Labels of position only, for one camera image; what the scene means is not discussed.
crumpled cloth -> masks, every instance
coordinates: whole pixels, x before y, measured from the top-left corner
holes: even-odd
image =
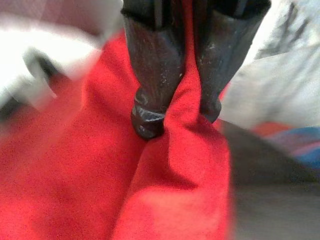
[[[138,81],[122,33],[105,45],[81,91],[79,82],[57,81],[59,97],[41,114],[16,116],[3,136],[0,239],[226,238],[229,150],[199,114],[192,1],[183,5],[186,72],[164,135],[146,142],[133,130]]]

red cloth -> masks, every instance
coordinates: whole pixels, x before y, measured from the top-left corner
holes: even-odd
[[[145,142],[132,128],[138,82],[124,34],[104,47],[81,104],[69,86],[41,115],[13,124],[0,147],[0,240],[226,238],[229,152],[199,114],[191,2],[186,73],[163,136]]]

red fabric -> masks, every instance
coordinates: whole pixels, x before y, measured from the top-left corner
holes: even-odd
[[[199,114],[191,2],[186,73],[163,136],[145,142],[131,126],[138,82],[123,34],[104,47],[81,104],[76,87],[60,89],[41,115],[11,126],[0,147],[1,240],[226,238],[229,152]]]

